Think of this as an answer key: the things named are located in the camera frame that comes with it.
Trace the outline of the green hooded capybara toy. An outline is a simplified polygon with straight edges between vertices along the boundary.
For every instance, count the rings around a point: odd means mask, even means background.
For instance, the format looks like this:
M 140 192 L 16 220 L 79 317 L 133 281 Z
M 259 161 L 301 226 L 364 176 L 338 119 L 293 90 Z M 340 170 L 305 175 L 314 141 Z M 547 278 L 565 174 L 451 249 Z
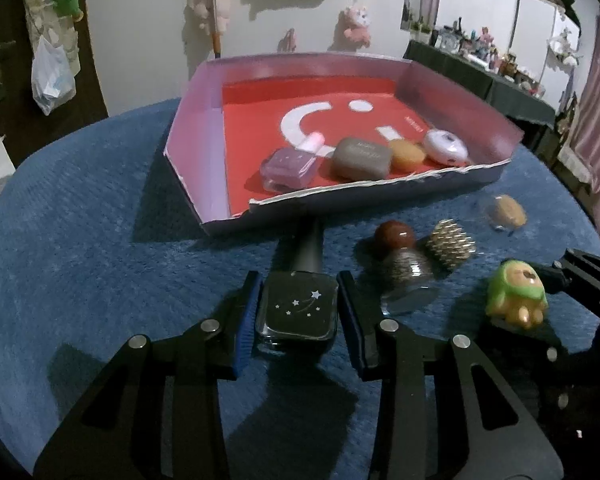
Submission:
M 509 259 L 493 274 L 486 303 L 490 318 L 531 330 L 544 322 L 547 307 L 542 280 L 529 263 Z

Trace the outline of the glitter bottle red round cap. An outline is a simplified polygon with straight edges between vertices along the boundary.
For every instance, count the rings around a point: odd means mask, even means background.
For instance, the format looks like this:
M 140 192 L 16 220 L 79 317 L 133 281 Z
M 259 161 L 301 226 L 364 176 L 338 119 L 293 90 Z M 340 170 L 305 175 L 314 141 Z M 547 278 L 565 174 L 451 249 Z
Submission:
M 417 247 L 413 229 L 404 222 L 388 220 L 378 226 L 374 237 L 384 256 L 382 313 L 406 315 L 431 304 L 438 296 L 438 288 L 429 259 Z

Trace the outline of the black star nail polish bottle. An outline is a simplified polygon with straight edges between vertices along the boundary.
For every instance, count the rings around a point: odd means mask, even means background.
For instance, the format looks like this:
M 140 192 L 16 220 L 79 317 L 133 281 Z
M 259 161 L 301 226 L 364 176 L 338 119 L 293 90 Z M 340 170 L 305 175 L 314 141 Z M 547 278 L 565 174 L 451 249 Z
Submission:
M 322 228 L 279 240 L 256 318 L 262 346 L 296 359 L 317 360 L 334 343 L 338 283 L 323 272 L 323 244 Z

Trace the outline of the orange round makeup sponge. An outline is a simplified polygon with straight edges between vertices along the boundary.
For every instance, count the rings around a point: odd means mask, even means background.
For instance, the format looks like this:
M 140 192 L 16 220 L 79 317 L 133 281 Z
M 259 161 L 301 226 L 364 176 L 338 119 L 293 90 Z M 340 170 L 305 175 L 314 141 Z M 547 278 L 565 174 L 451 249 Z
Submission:
M 426 160 L 425 151 L 415 143 L 404 139 L 393 139 L 388 143 L 391 151 L 391 166 L 394 171 L 413 172 Z

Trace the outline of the grey eye shadow case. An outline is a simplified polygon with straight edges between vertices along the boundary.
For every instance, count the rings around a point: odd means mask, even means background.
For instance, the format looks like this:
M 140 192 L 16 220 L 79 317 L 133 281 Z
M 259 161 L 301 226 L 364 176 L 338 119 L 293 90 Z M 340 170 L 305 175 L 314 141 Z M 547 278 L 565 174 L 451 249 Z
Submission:
M 385 145 L 348 136 L 337 144 L 330 168 L 347 180 L 382 180 L 389 175 L 391 159 L 392 151 Z

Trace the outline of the dark cloth covered side table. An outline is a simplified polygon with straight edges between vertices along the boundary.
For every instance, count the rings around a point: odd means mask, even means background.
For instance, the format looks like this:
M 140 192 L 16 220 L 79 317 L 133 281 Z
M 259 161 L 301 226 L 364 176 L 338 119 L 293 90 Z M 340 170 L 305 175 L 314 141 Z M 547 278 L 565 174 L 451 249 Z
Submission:
M 458 55 L 411 40 L 403 57 L 451 79 L 509 119 L 554 127 L 555 111 L 548 104 Z

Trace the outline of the lilac round compact device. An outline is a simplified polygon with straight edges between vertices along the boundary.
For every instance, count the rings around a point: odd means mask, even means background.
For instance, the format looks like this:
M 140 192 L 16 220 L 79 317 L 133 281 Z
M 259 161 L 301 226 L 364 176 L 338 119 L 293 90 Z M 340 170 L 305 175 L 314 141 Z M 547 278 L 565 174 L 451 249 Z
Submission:
M 468 161 L 468 148 L 454 133 L 431 129 L 422 139 L 427 156 L 445 166 L 463 166 Z

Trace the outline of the white cabinet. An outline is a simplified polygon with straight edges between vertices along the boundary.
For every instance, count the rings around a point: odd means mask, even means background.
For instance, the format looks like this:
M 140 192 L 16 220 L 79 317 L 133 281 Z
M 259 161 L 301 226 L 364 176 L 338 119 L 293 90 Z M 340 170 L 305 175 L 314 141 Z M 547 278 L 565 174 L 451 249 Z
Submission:
M 508 52 L 531 79 L 534 93 L 554 110 L 570 93 L 579 65 L 580 27 L 562 0 L 517 0 Z

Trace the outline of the pink cardboard tray red bottom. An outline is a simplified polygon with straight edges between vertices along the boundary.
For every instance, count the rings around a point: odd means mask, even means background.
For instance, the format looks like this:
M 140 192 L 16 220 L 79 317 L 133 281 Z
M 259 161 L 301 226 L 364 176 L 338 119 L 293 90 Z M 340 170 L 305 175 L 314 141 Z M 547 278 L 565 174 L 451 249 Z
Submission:
M 330 158 L 344 138 L 420 142 L 431 129 L 468 149 L 459 167 L 428 160 L 408 174 L 347 182 Z M 318 132 L 325 143 L 304 190 L 264 188 L 262 162 Z M 199 66 L 181 100 L 163 154 L 208 234 L 295 214 L 405 204 L 420 196 L 498 180 L 521 130 L 470 91 L 411 60 L 352 53 L 262 54 Z

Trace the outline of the white plastic bag hanging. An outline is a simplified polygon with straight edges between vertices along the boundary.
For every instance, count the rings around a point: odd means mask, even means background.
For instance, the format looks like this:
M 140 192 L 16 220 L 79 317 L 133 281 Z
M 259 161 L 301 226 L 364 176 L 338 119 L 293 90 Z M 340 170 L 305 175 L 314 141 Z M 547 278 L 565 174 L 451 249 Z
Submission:
M 44 36 L 34 52 L 31 88 L 34 102 L 45 116 L 76 96 L 76 80 L 64 47 L 55 47 Z

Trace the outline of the small pink hanging figure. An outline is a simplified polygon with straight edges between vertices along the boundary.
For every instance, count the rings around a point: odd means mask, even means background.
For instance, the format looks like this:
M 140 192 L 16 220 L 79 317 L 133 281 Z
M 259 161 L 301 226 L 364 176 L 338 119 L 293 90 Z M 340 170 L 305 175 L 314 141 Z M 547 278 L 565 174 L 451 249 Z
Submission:
M 294 52 L 297 49 L 297 37 L 296 31 L 293 28 L 287 30 L 282 43 L 280 44 L 280 50 L 282 52 Z

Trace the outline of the dark wooden door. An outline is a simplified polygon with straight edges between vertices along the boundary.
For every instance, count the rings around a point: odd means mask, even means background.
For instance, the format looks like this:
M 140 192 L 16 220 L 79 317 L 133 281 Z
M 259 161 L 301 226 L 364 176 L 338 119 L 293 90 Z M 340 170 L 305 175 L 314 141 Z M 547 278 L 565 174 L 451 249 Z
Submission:
M 85 0 L 0 0 L 0 136 L 20 165 L 107 118 Z

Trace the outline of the pink plush toy on wall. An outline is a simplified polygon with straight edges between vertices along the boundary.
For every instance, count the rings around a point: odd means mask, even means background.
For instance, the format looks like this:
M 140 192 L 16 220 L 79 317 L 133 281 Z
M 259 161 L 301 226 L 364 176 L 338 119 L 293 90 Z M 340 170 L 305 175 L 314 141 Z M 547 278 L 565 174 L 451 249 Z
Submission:
M 370 14 L 365 6 L 347 6 L 343 11 L 344 29 L 343 36 L 351 44 L 358 48 L 368 48 L 370 46 Z

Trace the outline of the pale pink plush on wall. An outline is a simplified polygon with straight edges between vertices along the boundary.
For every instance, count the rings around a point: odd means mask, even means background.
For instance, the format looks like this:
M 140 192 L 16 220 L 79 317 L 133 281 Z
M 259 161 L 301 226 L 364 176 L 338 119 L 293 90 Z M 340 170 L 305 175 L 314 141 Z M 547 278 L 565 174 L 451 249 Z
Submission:
M 210 35 L 210 0 L 188 0 L 188 6 L 196 16 L 198 28 Z M 218 29 L 220 35 L 224 35 L 230 24 L 230 0 L 216 0 L 218 10 Z

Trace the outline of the orange tipped stick on wall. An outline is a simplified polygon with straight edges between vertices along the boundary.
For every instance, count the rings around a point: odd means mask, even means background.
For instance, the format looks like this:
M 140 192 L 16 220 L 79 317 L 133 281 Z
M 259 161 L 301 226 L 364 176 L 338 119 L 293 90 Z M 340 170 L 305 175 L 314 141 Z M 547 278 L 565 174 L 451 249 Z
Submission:
M 215 58 L 221 57 L 221 37 L 218 29 L 218 14 L 216 11 L 216 0 L 210 0 L 211 11 L 210 11 L 210 36 L 212 41 L 212 51 Z

